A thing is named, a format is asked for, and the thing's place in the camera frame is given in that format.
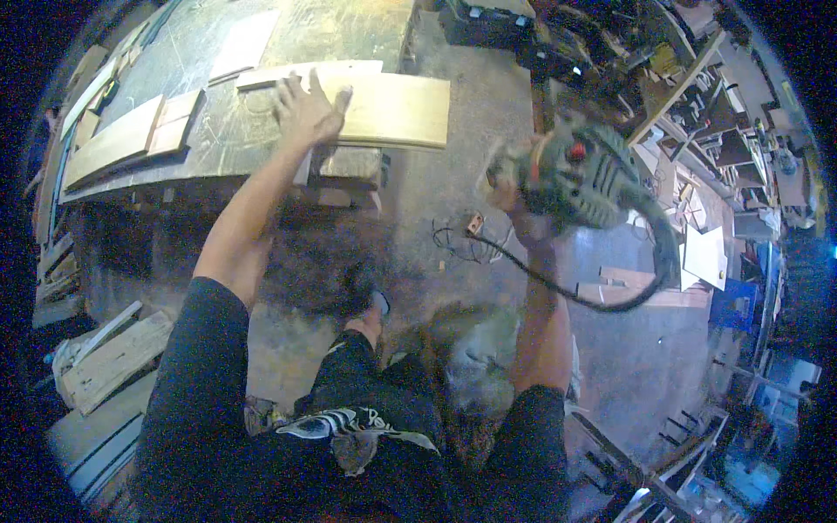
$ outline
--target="hand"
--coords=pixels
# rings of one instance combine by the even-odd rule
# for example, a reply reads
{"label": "hand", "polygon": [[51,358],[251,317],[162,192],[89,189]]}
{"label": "hand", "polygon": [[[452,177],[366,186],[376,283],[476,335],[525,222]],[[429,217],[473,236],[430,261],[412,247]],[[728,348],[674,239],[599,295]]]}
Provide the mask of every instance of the hand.
{"label": "hand", "polygon": [[281,80],[276,90],[279,99],[274,107],[274,118],[282,136],[302,140],[308,146],[337,139],[352,98],[351,88],[337,93],[334,105],[331,105],[312,69],[310,93],[302,89],[302,78],[295,74]]}

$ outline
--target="concrete floor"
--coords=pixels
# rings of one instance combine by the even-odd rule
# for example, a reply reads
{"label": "concrete floor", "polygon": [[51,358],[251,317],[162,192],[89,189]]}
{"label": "concrete floor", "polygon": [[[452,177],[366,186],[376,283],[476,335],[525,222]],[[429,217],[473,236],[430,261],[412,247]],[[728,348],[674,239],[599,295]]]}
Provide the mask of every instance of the concrete floor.
{"label": "concrete floor", "polygon": [[[310,389],[336,329],[332,319],[304,311],[339,293],[342,271],[361,257],[383,267],[381,280],[393,297],[383,337],[390,351],[400,331],[428,320],[449,302],[522,304],[526,279],[511,262],[458,264],[434,246],[431,223],[478,208],[493,235],[505,236],[507,218],[481,201],[474,185],[495,138],[531,134],[529,74],[514,64],[511,53],[447,45],[436,13],[421,12],[416,33],[414,72],[451,81],[448,148],[393,152],[386,193],[395,207],[380,221],[336,213],[280,232],[251,317],[248,392],[286,410]],[[707,225],[730,228],[732,212],[720,198],[705,188],[701,197]],[[149,310],[176,314],[213,220],[212,214],[138,218],[87,207],[73,231],[90,314],[107,320],[136,299]],[[515,239],[510,250],[523,255]],[[608,232],[579,231],[567,259],[571,263],[562,271],[567,286],[598,281],[603,264],[653,269],[650,244],[637,239],[627,224]],[[605,315],[572,305],[570,314],[585,376],[580,406],[640,461],[649,463],[670,450],[657,436],[665,418],[681,409],[694,412],[708,393],[708,309],[640,308]],[[567,450],[575,475],[583,467],[585,443],[571,425]]]}

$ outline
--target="black t-shirt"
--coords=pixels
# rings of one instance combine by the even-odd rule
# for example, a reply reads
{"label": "black t-shirt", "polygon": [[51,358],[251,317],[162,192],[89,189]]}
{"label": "black t-shirt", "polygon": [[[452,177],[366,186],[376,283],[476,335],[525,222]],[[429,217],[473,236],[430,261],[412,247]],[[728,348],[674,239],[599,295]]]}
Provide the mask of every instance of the black t-shirt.
{"label": "black t-shirt", "polygon": [[[314,521],[372,508],[404,521],[565,519],[559,389],[535,386],[515,400],[479,475],[460,474],[444,451],[384,434],[362,474],[349,476],[331,438],[246,433],[248,324],[230,290],[192,281],[137,445],[132,499],[145,520]],[[384,403],[390,392],[382,389]],[[375,391],[368,396],[366,405],[332,407],[379,408]],[[417,416],[391,428],[432,423]]]}

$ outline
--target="green power tool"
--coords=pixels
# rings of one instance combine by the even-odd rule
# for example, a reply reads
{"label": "green power tool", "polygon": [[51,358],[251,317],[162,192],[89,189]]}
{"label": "green power tool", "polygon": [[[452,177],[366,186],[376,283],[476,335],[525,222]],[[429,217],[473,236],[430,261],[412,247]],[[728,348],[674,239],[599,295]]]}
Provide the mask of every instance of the green power tool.
{"label": "green power tool", "polygon": [[[529,212],[552,217],[556,236],[571,227],[616,227],[625,222],[630,209],[644,216],[653,229],[655,278],[634,298],[620,304],[603,305],[580,298],[503,253],[550,289],[592,309],[616,312],[642,305],[677,276],[674,230],[651,193],[639,184],[624,141],[613,128],[590,123],[583,116],[556,119],[554,130],[546,136],[524,146],[502,146],[491,156],[485,179],[497,187],[502,178],[519,188]],[[498,247],[490,240],[477,239]]]}

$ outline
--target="workbench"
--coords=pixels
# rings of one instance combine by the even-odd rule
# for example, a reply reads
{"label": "workbench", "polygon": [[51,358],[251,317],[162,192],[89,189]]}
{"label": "workbench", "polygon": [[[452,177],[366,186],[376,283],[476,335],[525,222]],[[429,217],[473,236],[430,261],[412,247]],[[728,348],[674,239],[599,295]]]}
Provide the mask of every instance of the workbench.
{"label": "workbench", "polygon": [[[280,135],[270,112],[272,90],[240,94],[234,80],[207,87],[228,31],[242,18],[269,9],[280,11],[260,67],[374,59],[383,62],[383,72],[396,73],[415,8],[413,0],[183,0],[121,81],[102,112],[99,130],[160,94],[173,97],[204,89],[186,151],[62,192],[59,202],[125,197],[139,187],[212,186],[221,178],[246,177],[268,161]],[[312,162],[320,185],[377,189],[383,161],[380,148],[339,146],[329,152]]]}

